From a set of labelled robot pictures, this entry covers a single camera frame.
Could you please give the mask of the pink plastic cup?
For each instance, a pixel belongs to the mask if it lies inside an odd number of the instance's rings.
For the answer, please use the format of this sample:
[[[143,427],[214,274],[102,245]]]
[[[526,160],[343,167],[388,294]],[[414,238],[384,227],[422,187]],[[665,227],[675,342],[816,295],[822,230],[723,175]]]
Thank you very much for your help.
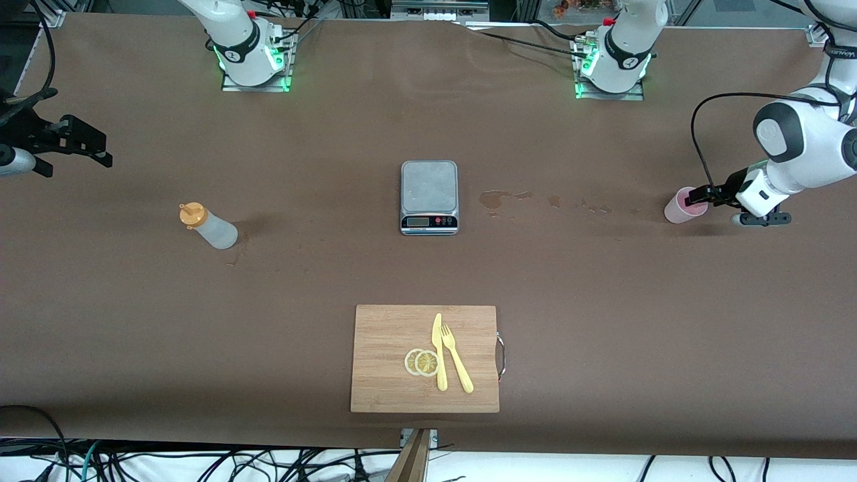
[[[668,222],[673,224],[682,224],[699,216],[703,216],[703,214],[706,213],[709,207],[707,202],[703,202],[703,204],[688,205],[690,192],[693,189],[694,188],[692,187],[680,189],[667,203],[664,208],[664,217]]]

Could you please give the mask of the clear squeeze bottle orange cap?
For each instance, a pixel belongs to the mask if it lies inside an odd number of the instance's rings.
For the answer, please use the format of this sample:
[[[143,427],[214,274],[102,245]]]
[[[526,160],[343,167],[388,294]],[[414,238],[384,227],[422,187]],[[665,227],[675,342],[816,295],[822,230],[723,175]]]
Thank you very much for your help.
[[[187,229],[199,233],[214,249],[230,249],[238,241],[238,229],[199,202],[181,204],[179,217]]]

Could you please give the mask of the silver digital kitchen scale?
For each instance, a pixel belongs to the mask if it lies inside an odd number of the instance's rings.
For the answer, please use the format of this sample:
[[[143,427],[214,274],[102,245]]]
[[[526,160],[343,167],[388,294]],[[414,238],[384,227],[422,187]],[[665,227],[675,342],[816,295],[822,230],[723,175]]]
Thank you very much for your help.
[[[454,161],[405,161],[400,169],[399,231],[405,236],[457,234],[458,179]]]

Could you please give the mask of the yellow plastic fork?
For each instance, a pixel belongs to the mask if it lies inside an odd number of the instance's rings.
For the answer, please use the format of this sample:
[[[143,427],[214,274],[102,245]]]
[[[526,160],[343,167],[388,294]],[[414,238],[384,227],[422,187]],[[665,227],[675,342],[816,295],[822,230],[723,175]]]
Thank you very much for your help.
[[[463,391],[465,391],[466,394],[473,393],[475,387],[471,380],[471,376],[469,376],[469,373],[465,368],[465,364],[463,364],[463,361],[459,356],[459,353],[456,348],[456,339],[454,338],[452,329],[450,329],[447,324],[442,324],[441,326],[441,339],[444,347],[446,347],[449,353],[452,355],[453,363],[456,372],[458,373],[458,378]]]

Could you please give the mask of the yellow plastic knife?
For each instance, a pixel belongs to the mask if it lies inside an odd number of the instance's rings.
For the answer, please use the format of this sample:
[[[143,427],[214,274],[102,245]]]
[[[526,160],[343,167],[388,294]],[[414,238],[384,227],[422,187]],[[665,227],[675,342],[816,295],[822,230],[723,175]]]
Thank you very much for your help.
[[[445,366],[444,357],[443,357],[443,345],[442,345],[441,330],[442,330],[442,314],[437,313],[435,315],[435,320],[434,320],[434,323],[432,326],[431,339],[432,339],[432,345],[434,346],[435,351],[437,352],[437,374],[435,374],[435,379],[437,379],[437,388],[438,388],[438,390],[444,392],[448,388],[448,381],[447,381],[446,366]]]

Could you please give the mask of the white power strip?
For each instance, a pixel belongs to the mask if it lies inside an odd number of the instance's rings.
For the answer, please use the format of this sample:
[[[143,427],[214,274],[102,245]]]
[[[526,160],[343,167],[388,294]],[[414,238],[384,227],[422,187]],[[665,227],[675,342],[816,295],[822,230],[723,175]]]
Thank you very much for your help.
[[[390,18],[398,21],[489,21],[489,0],[390,0]]]

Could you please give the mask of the wooden cutting board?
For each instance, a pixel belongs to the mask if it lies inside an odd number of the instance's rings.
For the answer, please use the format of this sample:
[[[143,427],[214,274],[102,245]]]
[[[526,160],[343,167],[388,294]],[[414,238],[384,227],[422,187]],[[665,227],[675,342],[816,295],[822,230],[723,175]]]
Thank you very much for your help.
[[[452,355],[443,346],[448,388],[435,376],[411,376],[404,366],[411,349],[435,351],[437,313],[452,329],[456,348],[475,387],[466,394]],[[496,414],[497,311],[477,305],[358,305],[356,307],[351,410],[355,414]]]

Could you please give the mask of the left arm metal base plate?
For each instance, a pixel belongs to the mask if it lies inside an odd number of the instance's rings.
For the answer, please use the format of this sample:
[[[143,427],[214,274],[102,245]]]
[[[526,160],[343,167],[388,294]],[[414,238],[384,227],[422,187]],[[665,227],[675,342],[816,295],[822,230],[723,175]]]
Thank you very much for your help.
[[[635,84],[628,91],[624,92],[608,92],[603,90],[587,76],[601,57],[597,48],[595,31],[587,31],[585,34],[576,35],[574,40],[569,41],[569,46],[572,48],[572,52],[585,55],[583,58],[572,59],[576,98],[579,100],[581,98],[588,98],[589,100],[616,101],[641,101],[645,98],[642,80],[646,74],[645,68],[641,70]]]

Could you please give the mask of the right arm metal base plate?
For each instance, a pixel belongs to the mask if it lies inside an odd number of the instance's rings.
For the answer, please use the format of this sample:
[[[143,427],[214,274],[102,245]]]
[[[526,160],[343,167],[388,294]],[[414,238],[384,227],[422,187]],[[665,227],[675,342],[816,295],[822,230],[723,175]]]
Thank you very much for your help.
[[[227,75],[223,62],[221,68],[221,90],[224,92],[290,92],[297,57],[298,37],[292,36],[276,43],[273,47],[264,47],[261,51],[265,59],[260,64],[262,73],[270,74],[269,79],[257,85],[242,85]]]

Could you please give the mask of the wooden post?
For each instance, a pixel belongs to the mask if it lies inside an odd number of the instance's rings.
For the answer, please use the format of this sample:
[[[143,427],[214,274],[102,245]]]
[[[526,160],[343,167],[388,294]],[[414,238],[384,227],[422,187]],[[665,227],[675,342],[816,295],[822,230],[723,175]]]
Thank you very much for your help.
[[[426,465],[435,441],[433,430],[405,430],[404,439],[405,445],[384,482],[425,482]]]

